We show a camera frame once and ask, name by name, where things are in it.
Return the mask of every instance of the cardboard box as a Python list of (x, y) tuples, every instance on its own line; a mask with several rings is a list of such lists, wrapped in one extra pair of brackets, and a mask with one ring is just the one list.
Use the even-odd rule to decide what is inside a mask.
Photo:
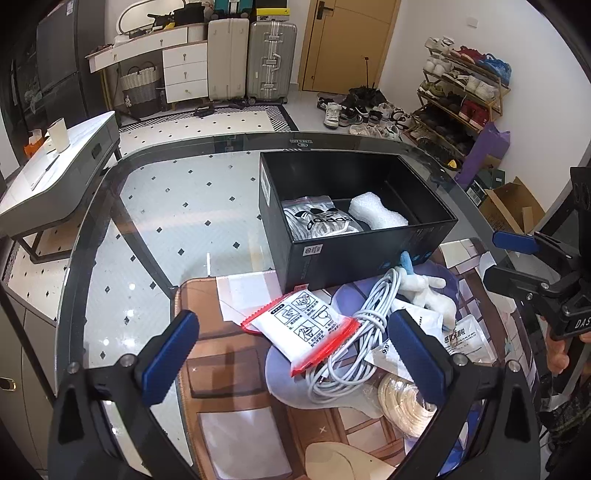
[[(383, 275), (408, 251), (424, 262), (457, 222), (452, 211), (398, 155), (347, 151), (261, 153), (259, 210), (283, 293)], [(374, 192), (408, 225), (295, 241), (282, 202), (328, 195), (342, 212)]]
[(502, 187), (486, 190), (486, 195), (478, 209), (494, 230), (530, 233), (545, 215), (544, 209), (518, 177)]

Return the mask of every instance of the white packaging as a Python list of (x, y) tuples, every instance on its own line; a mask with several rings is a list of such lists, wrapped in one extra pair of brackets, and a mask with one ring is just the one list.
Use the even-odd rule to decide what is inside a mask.
[[(394, 299), (392, 302), (391, 311), (404, 309), (409, 312), (410, 316), (423, 329), (427, 335), (434, 336), (443, 345), (443, 315), (432, 310), (422, 309), (411, 303), (402, 300)], [(392, 342), (388, 339), (382, 345), (371, 350), (366, 356), (365, 360), (380, 367), (387, 372), (398, 375), (406, 380), (413, 381), (410, 373), (402, 363), (400, 355), (394, 348)]]
[(459, 321), (454, 331), (444, 337), (443, 346), (450, 355), (463, 353), (476, 364), (491, 364), (496, 358), (474, 315)]
[(263, 333), (285, 355), (292, 377), (326, 359), (359, 325), (308, 290), (275, 300), (242, 322), (245, 331)]

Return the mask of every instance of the white foam padding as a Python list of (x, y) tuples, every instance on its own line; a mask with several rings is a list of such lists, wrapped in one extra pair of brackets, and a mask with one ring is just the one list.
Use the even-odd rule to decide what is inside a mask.
[(369, 225), (372, 230), (408, 225), (408, 220), (398, 212), (388, 210), (379, 197), (372, 192), (356, 196), (351, 200), (349, 214)]

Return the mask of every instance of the white suitcase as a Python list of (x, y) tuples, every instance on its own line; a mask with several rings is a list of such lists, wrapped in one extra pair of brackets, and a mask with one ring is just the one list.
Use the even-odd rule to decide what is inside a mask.
[(209, 22), (207, 88), (211, 100), (244, 97), (248, 29), (247, 18), (226, 18)]

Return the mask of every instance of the black shoe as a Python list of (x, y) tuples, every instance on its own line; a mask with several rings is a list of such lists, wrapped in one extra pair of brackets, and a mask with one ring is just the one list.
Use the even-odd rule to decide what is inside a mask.
[(339, 115), (339, 127), (348, 127), (349, 125), (360, 125), (363, 118), (354, 108), (343, 107)]
[(373, 125), (374, 127), (379, 125), (382, 121), (383, 113), (377, 110), (371, 110), (368, 113), (368, 125)]
[(334, 102), (332, 98), (318, 97), (318, 103), (316, 104), (316, 106), (320, 110), (326, 110), (326, 104), (331, 102)]

